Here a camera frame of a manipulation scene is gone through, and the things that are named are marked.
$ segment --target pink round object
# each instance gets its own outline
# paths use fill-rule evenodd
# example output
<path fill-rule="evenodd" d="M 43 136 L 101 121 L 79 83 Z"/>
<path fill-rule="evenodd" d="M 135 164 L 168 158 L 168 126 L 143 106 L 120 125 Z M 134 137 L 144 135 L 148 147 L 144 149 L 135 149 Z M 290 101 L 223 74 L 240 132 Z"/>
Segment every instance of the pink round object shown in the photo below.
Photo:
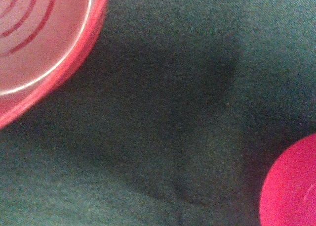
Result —
<path fill-rule="evenodd" d="M 260 199 L 262 226 L 316 226 L 316 133 L 273 164 Z"/>
<path fill-rule="evenodd" d="M 108 0 L 0 0 L 0 129 L 88 56 Z"/>

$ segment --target bowl rim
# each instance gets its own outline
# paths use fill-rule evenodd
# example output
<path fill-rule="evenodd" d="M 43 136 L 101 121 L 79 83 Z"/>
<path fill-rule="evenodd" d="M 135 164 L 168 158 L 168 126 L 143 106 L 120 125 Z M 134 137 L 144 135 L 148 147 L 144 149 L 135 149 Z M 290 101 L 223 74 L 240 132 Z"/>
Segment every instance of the bowl rim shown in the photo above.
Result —
<path fill-rule="evenodd" d="M 86 26 L 84 27 L 81 36 L 78 38 L 77 43 L 74 45 L 74 48 L 70 51 L 69 55 L 49 75 L 47 75 L 42 81 L 39 81 L 38 86 L 29 94 L 26 94 L 26 97 L 23 98 L 22 101 L 0 116 L 0 129 L 17 119 L 25 111 L 30 109 L 33 105 L 35 105 L 52 90 L 54 90 L 56 84 L 60 82 L 60 79 L 67 73 L 68 68 L 75 63 L 79 55 L 86 57 L 90 53 L 89 49 L 84 51 L 83 49 L 91 37 L 99 35 L 96 34 L 94 30 L 98 25 L 98 22 L 100 22 L 100 18 L 102 18 L 106 12 L 107 4 L 108 0 L 95 0 Z"/>

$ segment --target red concentric circle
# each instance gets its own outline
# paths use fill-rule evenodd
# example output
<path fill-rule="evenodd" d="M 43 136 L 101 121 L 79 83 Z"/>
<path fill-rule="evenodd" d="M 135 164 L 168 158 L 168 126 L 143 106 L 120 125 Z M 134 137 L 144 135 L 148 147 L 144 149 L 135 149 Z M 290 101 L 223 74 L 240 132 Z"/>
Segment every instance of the red concentric circle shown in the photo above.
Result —
<path fill-rule="evenodd" d="M 10 55 L 20 48 L 27 45 L 31 42 L 35 36 L 39 33 L 39 31 L 44 27 L 47 22 L 55 0 L 45 0 L 45 3 L 48 4 L 46 10 L 42 10 L 39 13 L 39 9 L 36 12 L 37 21 L 33 20 L 34 23 L 28 24 L 26 23 L 27 19 L 30 17 L 31 13 L 34 12 L 37 3 L 42 3 L 42 1 L 38 0 L 1 0 L 0 7 L 4 8 L 4 11 L 0 13 L 1 19 L 1 28 L 0 28 L 0 42 L 1 39 L 8 38 L 5 43 L 7 44 L 0 50 L 0 57 L 5 55 Z M 14 34 L 18 29 L 23 29 L 23 31 L 27 31 L 24 36 L 18 37 Z"/>
<path fill-rule="evenodd" d="M 47 76 L 69 54 L 91 0 L 0 0 L 0 96 Z"/>

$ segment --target pink plastic bowl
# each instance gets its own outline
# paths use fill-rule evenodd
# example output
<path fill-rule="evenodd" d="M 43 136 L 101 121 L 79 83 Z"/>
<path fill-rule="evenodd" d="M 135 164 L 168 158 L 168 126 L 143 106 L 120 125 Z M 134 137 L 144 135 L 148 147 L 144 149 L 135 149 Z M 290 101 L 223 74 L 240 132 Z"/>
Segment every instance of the pink plastic bowl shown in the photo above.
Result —
<path fill-rule="evenodd" d="M 0 0 L 0 129 L 88 56 L 108 0 Z"/>
<path fill-rule="evenodd" d="M 316 226 L 316 133 L 274 163 L 260 200 L 262 226 Z"/>

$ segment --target red bowl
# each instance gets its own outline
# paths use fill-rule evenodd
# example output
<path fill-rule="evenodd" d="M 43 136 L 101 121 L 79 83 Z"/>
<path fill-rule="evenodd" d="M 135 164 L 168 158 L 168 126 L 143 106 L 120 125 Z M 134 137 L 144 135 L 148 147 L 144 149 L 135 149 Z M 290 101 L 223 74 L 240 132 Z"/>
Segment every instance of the red bowl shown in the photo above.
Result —
<path fill-rule="evenodd" d="M 262 226 L 316 226 L 316 133 L 273 164 L 260 199 Z"/>
<path fill-rule="evenodd" d="M 0 129 L 83 63 L 108 0 L 0 0 Z"/>

